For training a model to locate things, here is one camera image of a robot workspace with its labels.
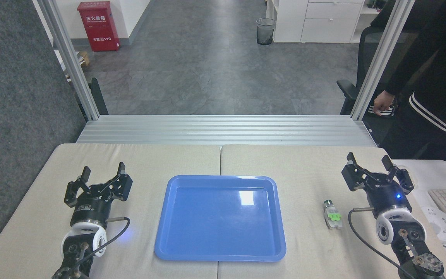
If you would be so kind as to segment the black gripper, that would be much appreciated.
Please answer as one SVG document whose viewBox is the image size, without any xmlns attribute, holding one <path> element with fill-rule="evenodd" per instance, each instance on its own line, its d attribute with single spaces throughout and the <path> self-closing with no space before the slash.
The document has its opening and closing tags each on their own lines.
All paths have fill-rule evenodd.
<svg viewBox="0 0 446 279">
<path fill-rule="evenodd" d="M 414 189 L 414 184 L 406 169 L 400 169 L 394 165 L 388 155 L 382 158 L 382 163 L 388 171 L 386 182 L 393 182 L 393 177 L 398 179 L 397 183 L 374 187 L 379 179 L 367 169 L 357 164 L 352 152 L 347 154 L 347 164 L 341 171 L 350 191 L 365 188 L 369 205 L 374 208 L 373 216 L 394 208 L 406 208 L 412 212 L 412 207 L 405 194 L 409 194 Z"/>
<path fill-rule="evenodd" d="M 79 222 L 88 222 L 106 227 L 113 200 L 126 201 L 133 181 L 125 172 L 125 164 L 121 161 L 118 166 L 117 175 L 108 182 L 97 185 L 98 197 L 90 196 L 90 187 L 86 185 L 91 170 L 85 166 L 82 174 L 67 184 L 64 195 L 64 203 L 70 208 L 75 207 L 70 226 Z M 78 189 L 83 193 L 77 198 Z"/>
</svg>

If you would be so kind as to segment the person's hand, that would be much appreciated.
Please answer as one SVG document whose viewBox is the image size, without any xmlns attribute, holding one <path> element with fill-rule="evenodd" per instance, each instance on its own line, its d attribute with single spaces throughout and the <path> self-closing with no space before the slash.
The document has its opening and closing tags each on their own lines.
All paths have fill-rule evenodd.
<svg viewBox="0 0 446 279">
<path fill-rule="evenodd" d="M 382 116 L 382 112 L 389 110 L 393 104 L 395 95 L 390 94 L 386 90 L 382 91 L 375 99 L 373 103 L 373 113 Z"/>
</svg>

